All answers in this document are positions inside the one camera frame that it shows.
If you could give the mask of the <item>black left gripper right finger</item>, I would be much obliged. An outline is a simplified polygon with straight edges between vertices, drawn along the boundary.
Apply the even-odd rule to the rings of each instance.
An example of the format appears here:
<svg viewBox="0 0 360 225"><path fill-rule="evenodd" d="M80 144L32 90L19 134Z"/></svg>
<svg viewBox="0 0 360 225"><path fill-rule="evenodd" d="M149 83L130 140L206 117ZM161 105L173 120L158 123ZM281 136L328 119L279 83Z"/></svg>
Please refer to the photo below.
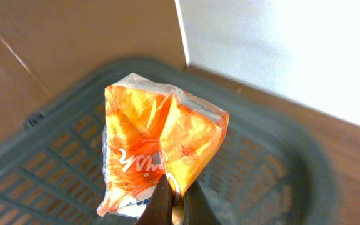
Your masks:
<svg viewBox="0 0 360 225"><path fill-rule="evenodd" d="M197 180L184 195L184 225L220 225Z"/></svg>

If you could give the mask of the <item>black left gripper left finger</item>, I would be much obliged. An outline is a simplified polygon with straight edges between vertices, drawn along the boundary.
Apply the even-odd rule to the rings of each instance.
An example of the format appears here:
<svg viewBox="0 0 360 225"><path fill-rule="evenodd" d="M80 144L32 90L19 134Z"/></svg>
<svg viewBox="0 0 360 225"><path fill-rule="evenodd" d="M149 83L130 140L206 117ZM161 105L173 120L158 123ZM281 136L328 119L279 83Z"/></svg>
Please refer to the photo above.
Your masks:
<svg viewBox="0 0 360 225"><path fill-rule="evenodd" d="M162 175L149 203L135 225L171 225L173 191L168 179Z"/></svg>

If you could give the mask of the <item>orange tissue packet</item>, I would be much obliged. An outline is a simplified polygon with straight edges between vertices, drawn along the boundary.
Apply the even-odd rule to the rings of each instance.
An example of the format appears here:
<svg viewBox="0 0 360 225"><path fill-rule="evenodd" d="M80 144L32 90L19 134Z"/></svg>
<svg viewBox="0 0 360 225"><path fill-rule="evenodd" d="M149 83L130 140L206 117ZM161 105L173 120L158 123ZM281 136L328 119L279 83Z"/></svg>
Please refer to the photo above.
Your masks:
<svg viewBox="0 0 360 225"><path fill-rule="evenodd" d="M107 86L104 95L106 191L97 214L138 218L162 176L181 203L223 143L228 112L136 73Z"/></svg>

